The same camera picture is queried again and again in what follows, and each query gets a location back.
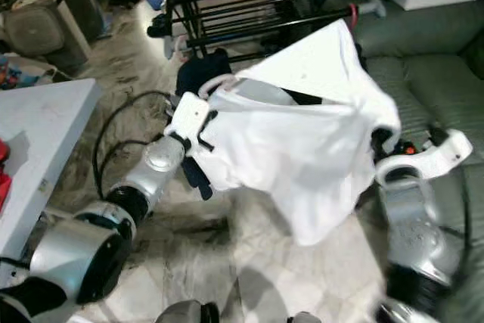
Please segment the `white shirt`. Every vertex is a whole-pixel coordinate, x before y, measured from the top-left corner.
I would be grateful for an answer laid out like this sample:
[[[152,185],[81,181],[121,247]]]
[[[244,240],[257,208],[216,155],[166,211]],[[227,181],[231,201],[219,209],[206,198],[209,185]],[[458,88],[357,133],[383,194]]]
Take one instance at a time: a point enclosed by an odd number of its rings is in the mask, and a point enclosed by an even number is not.
[[[191,157],[216,191],[266,192],[293,239],[312,246],[376,178],[371,133],[400,138],[396,104],[361,66],[343,20],[235,75],[235,92],[207,101],[220,114],[214,151]]]

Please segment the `navy hanging garment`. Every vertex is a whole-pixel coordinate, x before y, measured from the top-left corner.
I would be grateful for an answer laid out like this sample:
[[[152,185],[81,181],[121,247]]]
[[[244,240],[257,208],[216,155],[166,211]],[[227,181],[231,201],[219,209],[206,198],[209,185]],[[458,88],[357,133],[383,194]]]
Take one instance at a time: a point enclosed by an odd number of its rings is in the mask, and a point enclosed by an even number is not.
[[[193,59],[185,61],[177,74],[174,95],[181,96],[185,92],[193,92],[197,95],[204,83],[222,74],[231,73],[231,63],[228,58],[227,50],[217,48],[212,54],[205,57],[200,59],[193,57]],[[211,198],[213,191],[210,182],[196,160],[185,157],[181,166],[190,187],[196,188],[204,200]]]

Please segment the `red cloth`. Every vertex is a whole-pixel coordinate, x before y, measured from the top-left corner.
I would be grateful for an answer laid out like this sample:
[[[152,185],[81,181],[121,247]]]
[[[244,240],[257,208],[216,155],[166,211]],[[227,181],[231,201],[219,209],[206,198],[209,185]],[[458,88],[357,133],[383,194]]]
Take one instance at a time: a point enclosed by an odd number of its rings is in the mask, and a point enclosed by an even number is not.
[[[13,178],[5,171],[5,164],[10,157],[10,148],[3,140],[0,142],[0,206],[1,211],[5,208],[9,196]]]

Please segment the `green leather sofa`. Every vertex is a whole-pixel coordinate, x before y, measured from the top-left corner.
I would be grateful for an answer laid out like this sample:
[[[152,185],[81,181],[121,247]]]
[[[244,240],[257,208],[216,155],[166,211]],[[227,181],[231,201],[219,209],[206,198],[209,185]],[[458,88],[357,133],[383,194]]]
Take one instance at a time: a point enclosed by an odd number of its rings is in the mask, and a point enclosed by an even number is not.
[[[370,77],[394,99],[402,140],[423,144],[429,126],[457,129],[473,156],[432,181],[442,222],[470,226],[469,255],[438,313],[442,323],[484,323],[484,0],[363,17],[354,42]]]

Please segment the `colourful fabric pile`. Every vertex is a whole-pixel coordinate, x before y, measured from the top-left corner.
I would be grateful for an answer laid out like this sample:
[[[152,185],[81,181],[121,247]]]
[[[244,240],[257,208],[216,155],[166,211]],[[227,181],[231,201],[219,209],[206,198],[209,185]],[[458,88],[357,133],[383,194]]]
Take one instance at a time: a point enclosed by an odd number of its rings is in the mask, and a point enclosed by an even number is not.
[[[17,59],[0,56],[0,90],[14,90],[37,85],[46,76],[45,68],[24,66]]]

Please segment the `grey boxy appliance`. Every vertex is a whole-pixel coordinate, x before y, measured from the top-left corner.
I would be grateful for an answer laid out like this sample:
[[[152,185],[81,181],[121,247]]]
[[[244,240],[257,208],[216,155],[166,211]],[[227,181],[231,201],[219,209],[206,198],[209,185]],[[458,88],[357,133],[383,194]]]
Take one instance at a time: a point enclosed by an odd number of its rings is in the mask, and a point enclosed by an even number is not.
[[[59,70],[82,70],[91,47],[64,0],[15,0],[1,12],[5,42],[14,53],[44,59]]]

